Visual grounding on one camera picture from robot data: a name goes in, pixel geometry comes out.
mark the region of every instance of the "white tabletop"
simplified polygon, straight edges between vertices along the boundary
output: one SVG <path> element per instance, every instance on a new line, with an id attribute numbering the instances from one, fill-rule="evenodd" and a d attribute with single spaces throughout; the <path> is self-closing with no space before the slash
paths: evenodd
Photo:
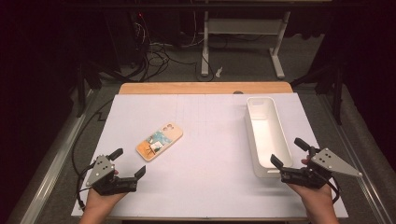
<path id="1" fill-rule="evenodd" d="M 275 100 L 293 167 L 301 167 L 306 152 L 294 139 L 318 143 L 296 93 L 117 95 L 93 159 L 122 147 L 123 155 L 113 162 L 119 177 L 134 176 L 143 165 L 147 172 L 137 192 L 122 199 L 109 217 L 305 218 L 300 197 L 279 178 L 254 175 L 244 116 L 247 98 L 260 95 Z M 144 161 L 136 145 L 169 121 L 181 127 L 183 136 L 158 158 Z M 86 197 L 87 191 L 81 192 L 84 202 Z M 334 208 L 338 217 L 347 217 L 341 199 Z M 76 203 L 72 216 L 81 215 Z"/>

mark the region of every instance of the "human hand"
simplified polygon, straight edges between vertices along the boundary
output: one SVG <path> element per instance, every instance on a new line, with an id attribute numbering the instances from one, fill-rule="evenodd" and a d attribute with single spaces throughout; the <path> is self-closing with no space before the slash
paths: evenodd
<path id="1" fill-rule="evenodd" d="M 80 224 L 101 223 L 113 210 L 114 206 L 127 193 L 113 194 L 102 196 L 96 190 L 90 189 L 88 192 L 87 205 L 85 206 L 84 214 L 81 217 Z"/>
<path id="2" fill-rule="evenodd" d="M 307 164 L 309 158 L 303 159 Z M 332 189 L 324 185 L 321 189 L 310 189 L 299 185 L 288 184 L 291 189 L 298 193 L 305 206 L 306 215 L 313 224 L 339 223 L 335 216 L 332 205 Z"/>

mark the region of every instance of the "colorful phone case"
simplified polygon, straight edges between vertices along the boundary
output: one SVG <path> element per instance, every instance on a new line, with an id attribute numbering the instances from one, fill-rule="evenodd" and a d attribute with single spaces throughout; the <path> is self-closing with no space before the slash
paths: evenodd
<path id="1" fill-rule="evenodd" d="M 182 135 L 183 131 L 175 123 L 169 122 L 137 145 L 136 150 L 143 159 L 152 161 L 172 146 Z"/>

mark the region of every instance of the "phone case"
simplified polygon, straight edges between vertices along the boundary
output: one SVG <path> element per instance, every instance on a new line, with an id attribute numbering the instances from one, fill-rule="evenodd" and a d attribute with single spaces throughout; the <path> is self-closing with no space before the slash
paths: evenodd
<path id="1" fill-rule="evenodd" d="M 172 146 L 182 135 L 183 131 L 175 123 L 169 122 L 137 145 L 136 150 L 143 159 L 152 161 Z"/>

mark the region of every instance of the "rectangular bin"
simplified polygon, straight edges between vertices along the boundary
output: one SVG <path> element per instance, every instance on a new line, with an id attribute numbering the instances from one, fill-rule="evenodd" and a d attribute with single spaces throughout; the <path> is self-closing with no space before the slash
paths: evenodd
<path id="1" fill-rule="evenodd" d="M 292 166 L 292 159 L 274 100 L 270 97 L 248 98 L 245 121 L 255 175 L 280 177 L 270 161 L 271 155 L 276 155 L 285 167 Z"/>

